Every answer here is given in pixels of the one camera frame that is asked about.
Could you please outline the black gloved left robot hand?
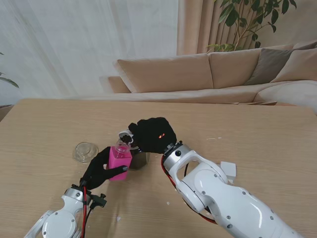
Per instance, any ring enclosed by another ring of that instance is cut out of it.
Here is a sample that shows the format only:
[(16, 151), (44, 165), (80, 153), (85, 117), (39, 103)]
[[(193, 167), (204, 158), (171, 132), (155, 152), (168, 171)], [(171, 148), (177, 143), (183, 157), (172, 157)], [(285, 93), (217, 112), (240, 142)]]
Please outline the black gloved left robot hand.
[(128, 171), (127, 166), (119, 166), (113, 169), (105, 169), (109, 162), (110, 147), (105, 148), (93, 158), (80, 179), (80, 185), (84, 184), (87, 190), (101, 186), (106, 180)]

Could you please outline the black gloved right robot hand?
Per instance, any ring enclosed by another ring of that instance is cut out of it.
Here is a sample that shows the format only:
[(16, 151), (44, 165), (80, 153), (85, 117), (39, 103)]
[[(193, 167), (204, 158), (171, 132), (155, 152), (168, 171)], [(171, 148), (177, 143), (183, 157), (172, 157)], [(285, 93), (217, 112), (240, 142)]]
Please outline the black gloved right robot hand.
[(174, 130), (163, 117), (139, 120), (131, 123), (128, 129), (143, 152), (163, 154), (168, 145), (177, 142)]

